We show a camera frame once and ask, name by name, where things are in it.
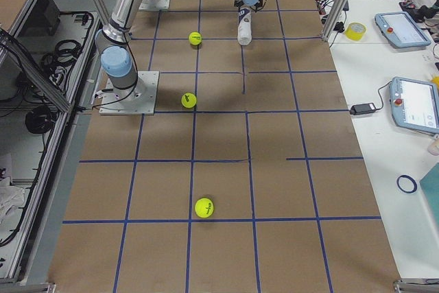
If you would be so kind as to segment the white tennis ball can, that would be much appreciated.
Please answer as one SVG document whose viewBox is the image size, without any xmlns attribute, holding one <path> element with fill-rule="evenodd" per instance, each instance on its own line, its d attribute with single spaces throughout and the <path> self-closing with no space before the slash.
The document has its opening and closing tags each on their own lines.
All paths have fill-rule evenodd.
<svg viewBox="0 0 439 293">
<path fill-rule="evenodd" d="M 237 41 L 241 46 L 249 45 L 252 41 L 251 11 L 243 6 L 238 11 Z"/>
</svg>

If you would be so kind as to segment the front Wilson tennis ball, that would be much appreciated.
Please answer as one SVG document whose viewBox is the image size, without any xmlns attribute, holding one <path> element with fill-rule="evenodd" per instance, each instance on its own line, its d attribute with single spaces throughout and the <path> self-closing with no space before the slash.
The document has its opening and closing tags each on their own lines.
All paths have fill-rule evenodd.
<svg viewBox="0 0 439 293">
<path fill-rule="evenodd" d="M 191 32 L 188 36 L 189 43 L 193 46 L 198 46 L 202 42 L 202 35 L 199 32 Z"/>
</svg>

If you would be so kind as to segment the tennis ball near base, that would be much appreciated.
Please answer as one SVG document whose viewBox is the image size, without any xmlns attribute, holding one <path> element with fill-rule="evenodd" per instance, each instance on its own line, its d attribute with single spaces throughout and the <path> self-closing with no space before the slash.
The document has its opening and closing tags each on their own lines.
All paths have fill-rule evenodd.
<svg viewBox="0 0 439 293">
<path fill-rule="evenodd" d="M 194 209 L 199 218 L 209 218 L 213 215 L 214 204 L 210 198 L 203 197 L 196 201 Z"/>
</svg>

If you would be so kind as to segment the yellow tape roll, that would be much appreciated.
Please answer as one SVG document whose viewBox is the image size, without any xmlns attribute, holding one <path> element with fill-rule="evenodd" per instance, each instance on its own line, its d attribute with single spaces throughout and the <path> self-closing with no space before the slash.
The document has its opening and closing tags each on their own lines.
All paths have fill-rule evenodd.
<svg viewBox="0 0 439 293">
<path fill-rule="evenodd" d="M 348 25 L 345 36 L 353 41 L 359 41 L 363 38 L 366 33 L 366 26 L 362 23 L 352 22 Z"/>
</svg>

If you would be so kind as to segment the far teach pendant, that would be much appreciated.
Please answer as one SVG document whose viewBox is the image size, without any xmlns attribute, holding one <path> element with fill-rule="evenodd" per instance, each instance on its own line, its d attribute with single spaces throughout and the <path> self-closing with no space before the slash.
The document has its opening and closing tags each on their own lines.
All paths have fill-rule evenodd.
<svg viewBox="0 0 439 293">
<path fill-rule="evenodd" d="M 427 35 L 406 12 L 378 13 L 375 15 L 375 24 L 395 48 L 426 47 L 431 44 Z"/>
</svg>

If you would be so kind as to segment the teach pendant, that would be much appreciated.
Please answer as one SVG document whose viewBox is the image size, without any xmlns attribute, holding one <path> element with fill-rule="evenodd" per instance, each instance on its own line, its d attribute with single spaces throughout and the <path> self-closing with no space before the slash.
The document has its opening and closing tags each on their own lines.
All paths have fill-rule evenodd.
<svg viewBox="0 0 439 293">
<path fill-rule="evenodd" d="M 378 13 L 375 15 L 375 24 L 395 48 L 426 47 L 431 44 L 427 35 L 406 12 Z"/>
<path fill-rule="evenodd" d="M 398 127 L 438 134 L 438 88 L 434 83 L 394 77 L 389 92 L 392 118 Z"/>
</svg>

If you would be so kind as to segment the black power adapter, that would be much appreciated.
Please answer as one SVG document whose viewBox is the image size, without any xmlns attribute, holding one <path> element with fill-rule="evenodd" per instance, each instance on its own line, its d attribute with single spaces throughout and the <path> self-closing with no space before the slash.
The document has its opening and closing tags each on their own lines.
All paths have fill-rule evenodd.
<svg viewBox="0 0 439 293">
<path fill-rule="evenodd" d="M 364 104 L 354 104 L 349 109 L 349 113 L 351 115 L 368 115 L 375 113 L 377 111 L 377 107 L 371 103 Z"/>
</svg>

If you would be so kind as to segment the near teach pendant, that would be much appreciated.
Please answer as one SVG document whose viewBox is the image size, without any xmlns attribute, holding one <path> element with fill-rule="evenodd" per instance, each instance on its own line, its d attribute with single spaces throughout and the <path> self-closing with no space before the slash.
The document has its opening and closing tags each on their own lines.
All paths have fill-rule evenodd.
<svg viewBox="0 0 439 293">
<path fill-rule="evenodd" d="M 438 134 L 438 88 L 434 83 L 394 77 L 389 92 L 392 118 L 398 127 Z"/>
</svg>

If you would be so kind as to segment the teal box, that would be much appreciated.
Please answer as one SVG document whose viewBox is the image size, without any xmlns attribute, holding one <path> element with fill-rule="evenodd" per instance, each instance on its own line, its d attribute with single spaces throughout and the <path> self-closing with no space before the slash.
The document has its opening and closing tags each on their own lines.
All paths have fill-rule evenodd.
<svg viewBox="0 0 439 293">
<path fill-rule="evenodd" d="M 427 217 L 438 231 L 438 164 L 433 166 L 420 180 Z"/>
</svg>

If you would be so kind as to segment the aluminium side frame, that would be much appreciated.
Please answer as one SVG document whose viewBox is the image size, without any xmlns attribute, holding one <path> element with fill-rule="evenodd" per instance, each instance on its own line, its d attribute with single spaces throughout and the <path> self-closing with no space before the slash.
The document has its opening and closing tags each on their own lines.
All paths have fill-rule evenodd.
<svg viewBox="0 0 439 293">
<path fill-rule="evenodd" d="M 18 37 L 38 0 L 1 0 L 1 29 Z M 116 0 L 54 0 L 67 12 L 88 11 L 91 29 L 80 29 L 71 16 L 62 20 L 56 34 L 29 39 L 29 50 L 41 53 L 60 38 L 87 37 L 66 93 L 50 83 L 16 47 L 1 44 L 1 96 L 14 92 L 20 73 L 46 97 L 58 118 L 47 134 L 32 134 L 25 127 L 31 104 L 17 99 L 1 106 L 1 155 L 12 160 L 12 181 L 25 190 L 25 202 L 1 223 L 1 291 L 40 290 L 50 286 L 49 269 L 54 258 L 75 171 L 89 120 L 79 107 L 90 103 L 98 75 L 93 54 L 99 11 Z"/>
</svg>

